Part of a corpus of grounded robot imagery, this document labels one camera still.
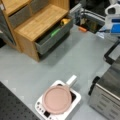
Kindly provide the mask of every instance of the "appliance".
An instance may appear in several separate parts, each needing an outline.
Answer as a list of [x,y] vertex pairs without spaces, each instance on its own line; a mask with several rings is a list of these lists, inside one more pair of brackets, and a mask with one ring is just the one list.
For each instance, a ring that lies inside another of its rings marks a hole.
[[116,61],[109,57],[119,44],[120,40],[105,54],[111,67],[101,78],[93,80],[89,91],[89,105],[109,120],[120,120],[120,56]]
[[[52,84],[51,87],[64,86],[64,85],[66,85],[64,82],[62,82],[61,80],[57,80]],[[69,109],[62,114],[51,114],[48,111],[46,111],[46,109],[43,107],[43,104],[42,104],[44,94],[37,100],[35,104],[35,109],[45,120],[66,120],[67,117],[71,114],[71,112],[80,103],[80,100],[81,100],[81,95],[77,93],[75,90],[73,90],[72,88],[70,88],[70,94],[72,96],[71,105]]]

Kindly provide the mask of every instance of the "drawer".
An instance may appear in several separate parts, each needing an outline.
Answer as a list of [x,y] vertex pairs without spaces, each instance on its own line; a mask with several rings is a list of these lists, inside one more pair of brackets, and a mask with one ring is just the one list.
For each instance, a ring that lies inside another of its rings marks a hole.
[[2,40],[5,40],[5,41],[13,43],[12,39],[7,35],[8,33],[4,32],[4,31],[2,31],[2,32],[0,32],[0,38]]
[[9,21],[12,27],[16,28],[17,26],[25,22],[30,17],[31,17],[30,9],[29,9],[29,6],[27,5],[22,9],[20,9],[19,11],[17,11],[16,13],[12,14],[9,17]]
[[30,3],[32,13],[35,14],[40,9],[44,8],[48,4],[48,0],[32,0]]
[[[53,28],[51,28],[51,30],[49,30],[46,35],[44,35],[43,37],[39,38],[36,41],[36,47],[37,47],[37,51],[43,55],[45,54],[50,48],[52,48],[66,33],[68,33],[70,31],[70,29],[73,26],[73,19],[68,16],[66,18],[69,18],[70,21],[64,25],[64,26],[60,26],[60,22],[57,23]],[[53,33],[54,30],[59,29],[59,31],[51,36],[51,34]]]
[[0,10],[0,23],[6,24],[5,17],[3,15],[2,10]]

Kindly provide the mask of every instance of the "white electric stove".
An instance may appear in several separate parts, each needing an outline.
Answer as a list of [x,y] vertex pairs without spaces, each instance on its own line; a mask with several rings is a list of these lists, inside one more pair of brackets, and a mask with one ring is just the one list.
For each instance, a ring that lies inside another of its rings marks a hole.
[[[56,86],[56,85],[63,86],[63,85],[65,85],[65,83],[62,82],[61,80],[57,80],[55,83],[53,83],[52,86]],[[72,96],[72,103],[71,103],[70,108],[63,114],[53,115],[53,114],[47,112],[42,105],[43,95],[37,100],[37,102],[35,104],[35,109],[45,120],[66,120],[67,117],[74,110],[74,108],[80,103],[80,100],[81,100],[81,95],[79,93],[77,93],[75,90],[70,88],[70,93]]]

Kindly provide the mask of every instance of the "gray floor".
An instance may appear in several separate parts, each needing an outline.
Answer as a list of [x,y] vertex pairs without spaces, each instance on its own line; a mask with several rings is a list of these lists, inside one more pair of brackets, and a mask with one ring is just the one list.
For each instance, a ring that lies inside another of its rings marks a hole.
[[[0,49],[0,81],[40,117],[34,108],[37,99],[56,80],[66,82],[75,74],[77,82],[73,88],[81,94],[82,100],[71,119],[106,120],[89,107],[88,91],[94,77],[102,76],[109,68],[103,55],[112,45],[113,42],[95,34],[80,32],[77,26],[40,63],[6,45]],[[119,51],[120,47],[113,52],[114,59],[119,56]]]

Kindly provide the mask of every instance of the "pan handle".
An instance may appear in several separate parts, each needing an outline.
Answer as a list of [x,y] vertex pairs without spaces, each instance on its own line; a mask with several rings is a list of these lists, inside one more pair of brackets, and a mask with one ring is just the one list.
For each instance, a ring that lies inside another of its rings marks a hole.
[[70,88],[75,84],[77,76],[73,75],[67,82],[66,85],[68,85]]

